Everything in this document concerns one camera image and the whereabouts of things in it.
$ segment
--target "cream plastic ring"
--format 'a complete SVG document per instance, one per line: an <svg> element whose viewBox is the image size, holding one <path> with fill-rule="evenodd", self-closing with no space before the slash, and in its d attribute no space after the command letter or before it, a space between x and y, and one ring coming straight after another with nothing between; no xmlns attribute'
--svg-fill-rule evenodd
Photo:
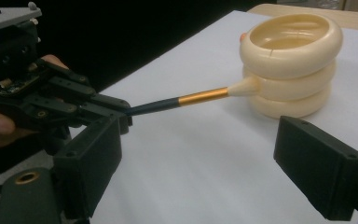
<svg viewBox="0 0 358 224"><path fill-rule="evenodd" d="M292 101L302 99L323 90L332 80L336 73L336 60L319 71L292 79L269 79L258 77L245 67L243 77L257 80L257 95L274 101Z"/></svg>
<svg viewBox="0 0 358 224"><path fill-rule="evenodd" d="M291 14L251 29L241 40L240 56L246 68L260 77L303 77L331 63L342 41L334 21L315 14Z"/></svg>
<svg viewBox="0 0 358 224"><path fill-rule="evenodd" d="M331 84L322 91L294 101L271 101L258 95L249 97L249 103L258 112L278 119L280 116L305 117L319 110L330 95Z"/></svg>

